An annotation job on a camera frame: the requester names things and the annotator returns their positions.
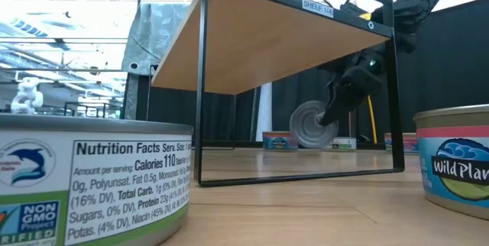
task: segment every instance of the white figurine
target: white figurine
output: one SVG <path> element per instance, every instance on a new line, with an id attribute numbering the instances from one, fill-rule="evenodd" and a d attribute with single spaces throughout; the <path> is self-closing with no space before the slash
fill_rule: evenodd
<path id="1" fill-rule="evenodd" d="M 43 94 L 37 91 L 39 79 L 36 77 L 25 77 L 18 84 L 17 95 L 12 100 L 12 113 L 34 114 L 34 108 L 40 108 L 43 105 Z"/>

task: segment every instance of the yellow pole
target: yellow pole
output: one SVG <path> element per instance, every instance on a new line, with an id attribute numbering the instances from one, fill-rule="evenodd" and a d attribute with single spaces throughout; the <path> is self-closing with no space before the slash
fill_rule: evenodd
<path id="1" fill-rule="evenodd" d="M 374 108 L 372 107 L 372 100 L 368 96 L 368 108 L 370 109 L 370 120 L 372 122 L 372 134 L 374 135 L 374 143 L 377 143 L 377 131 L 375 129 Z"/>

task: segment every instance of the can label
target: can label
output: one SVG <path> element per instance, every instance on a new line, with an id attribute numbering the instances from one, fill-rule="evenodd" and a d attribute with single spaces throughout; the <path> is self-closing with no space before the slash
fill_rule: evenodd
<path id="1" fill-rule="evenodd" d="M 0 131 L 0 245 L 119 244 L 188 209 L 190 135 Z"/>
<path id="2" fill-rule="evenodd" d="M 489 208 L 489 127 L 418 129 L 424 190 Z"/>
<path id="3" fill-rule="evenodd" d="M 419 144 L 417 138 L 403 138 L 404 153 L 406 154 L 418 154 Z M 392 151 L 392 139 L 390 137 L 385 138 L 386 151 Z"/>
<path id="4" fill-rule="evenodd" d="M 263 148 L 267 150 L 294 151 L 297 150 L 297 140 L 292 135 L 287 134 L 264 134 Z"/>
<path id="5" fill-rule="evenodd" d="M 326 147 L 328 151 L 355 151 L 357 149 L 356 138 L 334 138 Z"/>

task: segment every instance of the shelf label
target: shelf label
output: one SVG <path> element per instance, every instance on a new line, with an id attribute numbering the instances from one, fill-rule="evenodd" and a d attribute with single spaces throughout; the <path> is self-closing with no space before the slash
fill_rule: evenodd
<path id="1" fill-rule="evenodd" d="M 335 10 L 328 5 L 321 4 L 319 2 L 313 2 L 310 0 L 303 0 L 303 9 L 321 14 L 326 17 L 333 18 Z"/>

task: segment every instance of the can lid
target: can lid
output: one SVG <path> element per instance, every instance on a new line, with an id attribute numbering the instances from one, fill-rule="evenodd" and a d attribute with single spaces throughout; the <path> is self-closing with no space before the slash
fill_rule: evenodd
<path id="1" fill-rule="evenodd" d="M 262 134 L 290 134 L 290 131 L 262 131 Z"/>
<path id="2" fill-rule="evenodd" d="M 384 136 L 391 136 L 390 132 L 384 134 Z M 403 136 L 416 136 L 416 132 L 403 132 Z"/>
<path id="3" fill-rule="evenodd" d="M 189 125 L 109 118 L 0 113 L 0 129 L 33 131 L 86 131 L 133 134 L 193 134 Z"/>
<path id="4" fill-rule="evenodd" d="M 459 115 L 467 113 L 480 113 L 489 112 L 489 105 L 466 105 L 454 108 L 441 108 L 433 109 L 426 112 L 418 112 L 414 115 L 414 121 L 420 118 L 427 118 L 433 116 L 444 116 L 444 115 Z"/>

